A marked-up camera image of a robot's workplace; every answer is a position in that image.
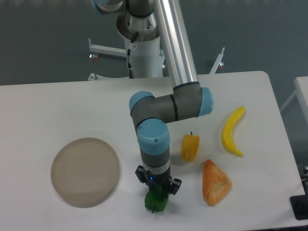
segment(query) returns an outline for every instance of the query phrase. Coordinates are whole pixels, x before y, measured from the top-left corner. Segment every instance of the silver metal tube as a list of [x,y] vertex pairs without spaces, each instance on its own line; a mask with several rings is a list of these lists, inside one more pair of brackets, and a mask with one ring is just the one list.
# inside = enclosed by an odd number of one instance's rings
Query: silver metal tube
[[179,0],[154,0],[153,6],[174,85],[199,81]]

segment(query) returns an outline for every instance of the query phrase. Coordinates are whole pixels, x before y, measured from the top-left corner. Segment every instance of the gray floor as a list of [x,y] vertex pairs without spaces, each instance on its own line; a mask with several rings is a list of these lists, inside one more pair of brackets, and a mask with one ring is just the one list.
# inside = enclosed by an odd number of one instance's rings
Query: gray floor
[[[278,106],[308,76],[307,0],[181,0],[197,72],[268,73]],[[92,72],[127,76],[123,59],[88,59],[93,44],[123,48],[117,15],[95,15],[89,0],[0,0],[0,85],[84,81]],[[295,100],[283,114],[298,163],[308,165],[308,125]]]

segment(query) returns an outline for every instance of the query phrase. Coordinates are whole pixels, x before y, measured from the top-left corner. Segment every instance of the metal leg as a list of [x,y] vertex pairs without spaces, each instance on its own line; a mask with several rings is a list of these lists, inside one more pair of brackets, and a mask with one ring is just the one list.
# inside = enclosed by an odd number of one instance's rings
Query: metal leg
[[292,94],[288,97],[288,99],[283,103],[280,107],[279,111],[282,113],[284,109],[288,106],[288,104],[292,101],[292,99],[296,96],[296,89],[292,92]]
[[94,81],[94,80],[109,80],[109,79],[117,79],[117,78],[109,78],[109,77],[104,77],[104,76],[99,76],[96,73],[91,73],[88,80],[89,81]]
[[89,39],[89,49],[92,53],[109,54],[125,58],[127,56],[125,49],[92,45],[90,39]]
[[218,67],[219,66],[223,66],[224,63],[221,61],[222,60],[222,57],[223,57],[223,52],[225,51],[225,48],[222,48],[222,51],[221,53],[219,53],[219,55],[217,56],[217,59],[212,67],[212,70],[210,71],[210,74],[215,74]]

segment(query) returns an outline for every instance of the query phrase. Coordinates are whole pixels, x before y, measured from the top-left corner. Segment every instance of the green pepper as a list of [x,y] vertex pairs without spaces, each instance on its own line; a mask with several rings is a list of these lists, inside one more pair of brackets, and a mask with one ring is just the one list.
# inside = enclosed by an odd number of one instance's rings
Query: green pepper
[[153,212],[162,212],[168,202],[165,190],[160,185],[154,185],[150,189],[144,199],[144,205],[147,209]]

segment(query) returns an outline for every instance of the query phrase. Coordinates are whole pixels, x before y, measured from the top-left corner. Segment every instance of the yellow bell pepper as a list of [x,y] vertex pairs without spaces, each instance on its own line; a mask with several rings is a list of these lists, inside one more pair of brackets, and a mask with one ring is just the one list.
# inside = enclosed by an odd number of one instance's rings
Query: yellow bell pepper
[[193,135],[184,135],[181,145],[181,157],[186,161],[193,161],[197,157],[200,137]]

